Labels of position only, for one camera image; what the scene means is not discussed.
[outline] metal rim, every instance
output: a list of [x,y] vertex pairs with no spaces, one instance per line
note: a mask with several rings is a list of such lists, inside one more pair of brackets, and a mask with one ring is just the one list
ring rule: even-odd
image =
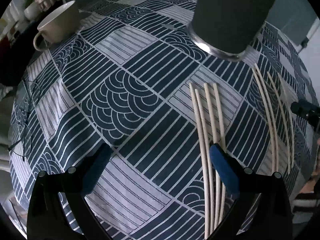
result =
[[242,60],[247,54],[247,49],[245,49],[240,53],[233,54],[233,53],[228,53],[223,50],[217,49],[214,46],[211,46],[209,43],[205,42],[195,33],[195,31],[192,28],[191,22],[187,25],[187,32],[194,44],[196,44],[200,49],[204,50],[205,52],[213,56],[216,56],[218,58],[228,60],[228,61],[238,62]]
[[246,174],[252,174],[252,173],[253,173],[253,170],[250,169],[250,168],[248,168],[248,167],[244,168],[243,170],[244,170],[244,172],[245,172]]
[[76,167],[70,167],[68,169],[68,173],[72,174],[72,173],[75,173],[76,172]]

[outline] screw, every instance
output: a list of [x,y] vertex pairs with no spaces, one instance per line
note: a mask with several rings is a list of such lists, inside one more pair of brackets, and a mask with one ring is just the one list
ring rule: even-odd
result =
[[246,167],[246,168],[244,168],[244,172],[246,174],[252,174],[253,171],[250,168]]
[[45,176],[45,173],[46,173],[45,171],[40,171],[40,172],[38,173],[38,176],[39,176],[39,177],[44,177],[44,176]]
[[68,169],[68,173],[72,174],[72,173],[75,173],[76,172],[76,167],[70,167]]
[[281,176],[281,173],[279,173],[279,172],[275,172],[274,174],[273,174],[277,179],[280,179],[282,176]]

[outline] mug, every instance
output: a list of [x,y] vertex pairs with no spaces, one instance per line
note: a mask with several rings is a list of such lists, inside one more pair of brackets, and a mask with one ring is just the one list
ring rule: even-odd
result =
[[73,34],[80,25],[80,16],[75,1],[61,5],[50,13],[38,25],[38,33],[33,39],[33,46],[38,51],[44,51],[50,47],[39,48],[36,45],[37,38],[42,35],[49,43],[58,43]]

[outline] bamboo skewer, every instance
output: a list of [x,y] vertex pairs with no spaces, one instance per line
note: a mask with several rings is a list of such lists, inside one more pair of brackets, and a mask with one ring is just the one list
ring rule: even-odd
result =
[[195,93],[196,93],[196,99],[198,101],[198,107],[200,110],[200,118],[201,118],[202,130],[204,134],[204,145],[205,145],[207,164],[208,164],[208,173],[209,173],[209,190],[210,190],[210,233],[209,235],[210,235],[213,232],[213,211],[214,211],[214,205],[213,205],[214,188],[213,188],[212,164],[211,164],[210,153],[209,153],[209,139],[208,139],[207,125],[205,123],[201,98],[199,95],[199,91],[197,89],[195,89]]
[[290,141],[289,141],[289,132],[288,132],[287,121],[285,119],[284,110],[283,110],[283,107],[282,107],[282,103],[281,103],[281,99],[280,99],[278,90],[276,89],[276,85],[273,82],[272,77],[271,77],[269,72],[267,72],[267,75],[268,75],[268,78],[270,79],[272,88],[273,88],[273,90],[274,90],[274,92],[276,94],[276,97],[277,97],[277,100],[278,100],[278,104],[279,104],[279,107],[280,107],[281,116],[282,116],[282,119],[284,120],[284,132],[285,132],[285,139],[287,141],[288,174],[290,174],[290,169],[291,169],[290,158],[291,158],[291,154],[290,154]]
[[[223,115],[222,115],[222,109],[221,109],[221,102],[220,102],[219,91],[218,91],[218,87],[217,87],[216,83],[213,83],[213,90],[214,90],[214,96],[216,98],[217,109],[218,109],[221,148],[223,149],[224,152],[227,152],[226,138],[225,138],[225,133],[224,133],[224,124],[223,124]],[[223,218],[225,198],[226,198],[226,186],[224,184],[222,184],[219,223],[221,223],[222,218]]]
[[[205,97],[207,99],[207,104],[208,104],[213,143],[218,143],[216,123],[214,120],[214,113],[213,113],[213,109],[212,109],[211,96],[210,96],[209,87],[208,87],[207,83],[204,83],[204,91],[205,91]],[[216,203],[215,203],[214,216],[213,216],[213,212],[211,213],[211,220],[214,221],[214,225],[213,225],[213,227],[211,227],[211,231],[210,231],[211,234],[218,226],[218,216],[219,216],[220,176],[217,171],[216,171],[216,197],[215,197],[215,200],[216,200]],[[211,195],[211,210],[212,210],[212,208],[214,208],[213,201],[214,201],[214,199],[213,199],[213,194],[212,194]]]
[[258,88],[259,88],[259,92],[263,101],[263,105],[266,111],[266,115],[267,115],[267,121],[268,121],[268,126],[269,126],[269,133],[270,133],[270,141],[271,141],[271,152],[272,152],[272,173],[275,172],[275,168],[276,168],[276,154],[275,154],[275,145],[274,145],[274,136],[273,136],[273,130],[272,130],[272,124],[271,124],[271,119],[270,119],[270,113],[268,110],[268,105],[267,105],[267,101],[266,101],[266,97],[263,93],[259,78],[255,72],[255,69],[252,68],[252,72],[253,72],[253,76],[257,82]]
[[276,171],[278,171],[279,170],[279,144],[278,144],[276,119],[275,119],[275,115],[274,115],[273,110],[272,110],[272,104],[271,104],[270,96],[269,96],[269,93],[268,93],[268,90],[267,90],[267,87],[266,87],[266,83],[265,83],[265,81],[264,81],[264,79],[263,79],[263,77],[261,75],[261,72],[260,72],[260,69],[258,68],[258,65],[256,63],[254,65],[256,66],[258,75],[260,77],[261,84],[262,84],[262,87],[264,89],[264,92],[265,92],[265,95],[266,95],[266,98],[267,98],[267,102],[268,102],[268,105],[269,105],[270,113],[271,113],[271,120],[272,120],[273,129],[274,129],[274,136],[275,136],[275,143],[276,143]]
[[[278,77],[280,79],[280,83],[283,87],[283,94],[284,94],[284,98],[285,98],[285,101],[286,101],[286,106],[288,104],[288,94],[287,94],[287,91],[284,89],[284,84],[283,84],[283,80],[282,80],[282,77],[280,76],[280,74],[278,73]],[[291,114],[291,110],[288,109],[288,112],[289,112],[289,119],[290,119],[290,126],[291,126],[291,139],[292,139],[292,142],[291,142],[291,167],[293,167],[293,162],[294,162],[294,130],[293,130],[293,122],[292,122],[292,114]]]
[[197,125],[197,131],[199,136],[200,154],[203,171],[203,182],[204,182],[204,239],[207,239],[210,232],[210,190],[209,190],[209,179],[208,179],[208,167],[207,158],[205,153],[204,135],[201,129],[200,113],[196,101],[195,91],[193,90],[192,84],[189,83],[190,94],[192,99],[192,105],[195,112],[195,119]]

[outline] navy and white tablecloth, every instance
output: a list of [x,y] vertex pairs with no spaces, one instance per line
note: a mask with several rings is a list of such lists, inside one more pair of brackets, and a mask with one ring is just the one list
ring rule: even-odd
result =
[[[39,102],[28,118],[15,104],[12,123],[22,121],[30,128],[31,152],[25,162],[15,154],[10,160],[14,191],[24,208],[40,170],[64,172],[105,142],[114,153],[86,200],[113,239],[203,239],[203,174],[188,84],[202,96],[204,82],[218,84],[229,154],[269,175],[270,136],[250,69],[254,63],[267,82],[277,124],[279,171],[294,198],[313,170],[316,137],[306,121],[293,115],[294,166],[288,174],[284,120],[267,71],[290,127],[292,101],[304,98],[318,104],[305,65],[286,36],[268,23],[243,61],[209,55],[186,33],[195,7],[196,0],[91,3],[83,8],[89,14],[79,31],[28,66],[24,77],[39,85],[34,92]],[[216,110],[213,93],[212,102]],[[65,197],[60,197],[71,227],[80,232]],[[226,210],[232,199],[228,195]]]

